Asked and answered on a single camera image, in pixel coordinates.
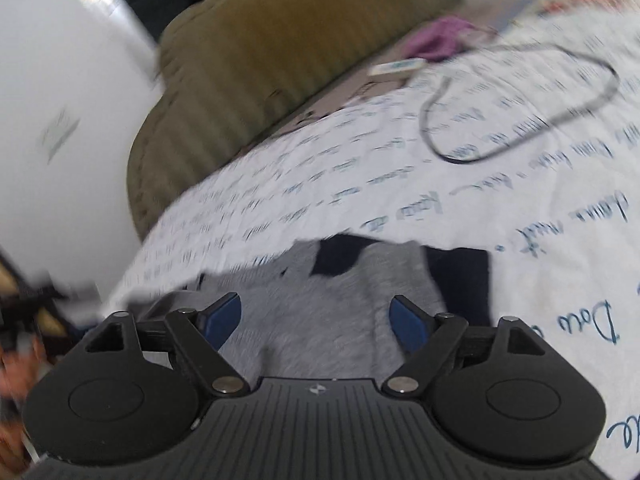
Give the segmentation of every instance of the bed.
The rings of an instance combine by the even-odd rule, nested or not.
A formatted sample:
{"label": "bed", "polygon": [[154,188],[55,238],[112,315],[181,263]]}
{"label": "bed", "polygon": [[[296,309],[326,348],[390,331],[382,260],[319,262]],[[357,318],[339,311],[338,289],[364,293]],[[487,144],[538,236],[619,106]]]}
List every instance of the bed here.
{"label": "bed", "polygon": [[[519,316],[597,387],[607,422],[593,459],[613,478],[635,476],[640,14],[526,16],[500,44],[550,46],[430,66],[192,187],[151,230],[103,314],[340,232],[485,249],[493,318]],[[464,162],[568,110],[574,116],[474,164],[441,160],[427,142]]]}

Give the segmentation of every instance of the mattress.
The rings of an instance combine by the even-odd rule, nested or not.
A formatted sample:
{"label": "mattress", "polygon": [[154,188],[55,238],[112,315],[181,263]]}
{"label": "mattress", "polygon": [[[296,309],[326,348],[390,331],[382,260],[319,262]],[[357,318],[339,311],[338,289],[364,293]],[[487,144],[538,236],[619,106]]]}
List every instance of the mattress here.
{"label": "mattress", "polygon": [[[607,421],[593,459],[613,478],[635,476],[640,14],[575,10],[519,23],[503,44],[551,45],[430,66],[405,88],[265,143],[188,190],[103,313],[338,232],[485,249],[493,318],[519,316],[597,387]],[[584,110],[615,79],[607,63],[616,92]],[[426,142],[464,162],[538,130],[474,164],[441,160]]]}

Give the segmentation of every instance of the gray fabric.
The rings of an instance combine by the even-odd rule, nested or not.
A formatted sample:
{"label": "gray fabric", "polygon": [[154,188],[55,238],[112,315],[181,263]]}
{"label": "gray fabric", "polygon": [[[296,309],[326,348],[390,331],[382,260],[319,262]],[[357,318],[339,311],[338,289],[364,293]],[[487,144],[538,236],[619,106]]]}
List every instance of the gray fabric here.
{"label": "gray fabric", "polygon": [[298,242],[262,266],[204,279],[203,300],[240,295],[240,325],[220,353],[251,384],[259,376],[384,380],[404,361],[388,322],[393,296],[444,311],[414,242],[373,244],[335,277],[309,276],[317,252],[317,242]]}

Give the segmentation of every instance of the white bedsheet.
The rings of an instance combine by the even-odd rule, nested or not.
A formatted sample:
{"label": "white bedsheet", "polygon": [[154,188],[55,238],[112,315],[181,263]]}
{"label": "white bedsheet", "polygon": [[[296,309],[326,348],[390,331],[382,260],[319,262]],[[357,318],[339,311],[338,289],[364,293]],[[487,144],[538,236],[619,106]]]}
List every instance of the white bedsheet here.
{"label": "white bedsheet", "polygon": [[593,458],[614,478],[640,472],[640,14],[532,18],[510,44],[558,43],[611,62],[619,94],[492,160],[434,157],[420,106],[444,75],[433,138],[468,156],[579,106],[610,77],[557,51],[474,53],[405,89],[342,110],[253,150],[162,216],[104,314],[136,295],[259,264],[297,239],[350,231],[492,253],[492,315],[521,317],[593,383],[607,422]]}

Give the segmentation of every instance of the purple cloth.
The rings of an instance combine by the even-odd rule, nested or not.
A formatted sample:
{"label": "purple cloth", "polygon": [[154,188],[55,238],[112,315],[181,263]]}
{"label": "purple cloth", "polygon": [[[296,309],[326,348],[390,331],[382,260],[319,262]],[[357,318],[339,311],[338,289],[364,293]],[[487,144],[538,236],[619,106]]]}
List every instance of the purple cloth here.
{"label": "purple cloth", "polygon": [[421,57],[427,61],[448,59],[460,52],[460,32],[469,29],[475,26],[457,16],[440,18],[411,35],[402,46],[402,54],[405,58]]}

